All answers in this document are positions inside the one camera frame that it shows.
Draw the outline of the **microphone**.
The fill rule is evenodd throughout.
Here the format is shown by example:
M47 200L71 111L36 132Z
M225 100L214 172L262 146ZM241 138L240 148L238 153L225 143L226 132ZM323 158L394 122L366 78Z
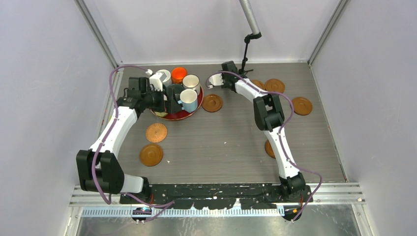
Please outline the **microphone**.
M245 49L244 49L243 59L242 59L242 63L241 63L241 68L238 70L238 73L240 75L246 75L248 72L252 71L252 70L245 70L245 66L246 66L246 63L248 61L248 58L247 58L248 46L249 46L251 40L261 38L262 33L259 29L257 20L255 18L253 9L252 9L251 4L250 4L250 1L249 0L239 0L239 2L240 2L240 5L242 7L242 10L244 12L245 18L248 22L248 25L249 25L249 27L252 31L251 34L248 34L244 38Z

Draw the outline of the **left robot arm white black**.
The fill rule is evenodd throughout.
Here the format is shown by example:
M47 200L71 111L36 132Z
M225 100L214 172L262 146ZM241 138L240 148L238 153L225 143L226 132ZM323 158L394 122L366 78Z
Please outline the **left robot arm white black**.
M80 150L76 163L81 189L84 191L119 194L132 193L138 203L151 196L145 177L123 172L117 157L130 128L146 109L165 112L171 102L163 81L166 76L157 72L147 77L130 77L124 96L116 100L111 121L87 150Z

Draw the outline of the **woven rattan coaster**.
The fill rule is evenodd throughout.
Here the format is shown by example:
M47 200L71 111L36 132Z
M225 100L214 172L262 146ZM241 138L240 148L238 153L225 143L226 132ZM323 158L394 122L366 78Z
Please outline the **woven rattan coaster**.
M151 124L145 132L146 139L152 143L159 143L163 141L167 134L167 127L162 123Z

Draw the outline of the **wooden coaster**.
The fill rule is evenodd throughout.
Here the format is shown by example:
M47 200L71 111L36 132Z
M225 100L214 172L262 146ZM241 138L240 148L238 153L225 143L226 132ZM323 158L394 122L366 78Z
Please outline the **wooden coaster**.
M152 167L162 161L163 155L163 149L160 145L149 144L141 149L139 159L143 165Z
M203 98L202 107L205 111L218 112L223 106L223 100L216 94L209 94Z
M266 91L284 93L285 88L285 84L279 79L269 79L265 82Z
M269 140L266 140L265 145L264 145L265 151L267 153L267 155L273 159L275 159L275 155L272 149L272 146L269 142Z
M251 83L254 84L259 90L265 90L265 85L259 80L251 80Z

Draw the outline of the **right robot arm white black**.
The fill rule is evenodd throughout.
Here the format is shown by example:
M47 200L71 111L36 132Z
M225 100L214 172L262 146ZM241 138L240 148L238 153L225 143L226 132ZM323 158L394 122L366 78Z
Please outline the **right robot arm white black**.
M243 78L237 72L233 61L221 64L220 85L244 96L252 102L254 120L259 130L267 137L278 165L279 193L281 197L293 202L296 198L305 203L312 200L312 191L306 185L300 168L295 164L285 136L285 116L277 92L268 92L254 85L248 78Z

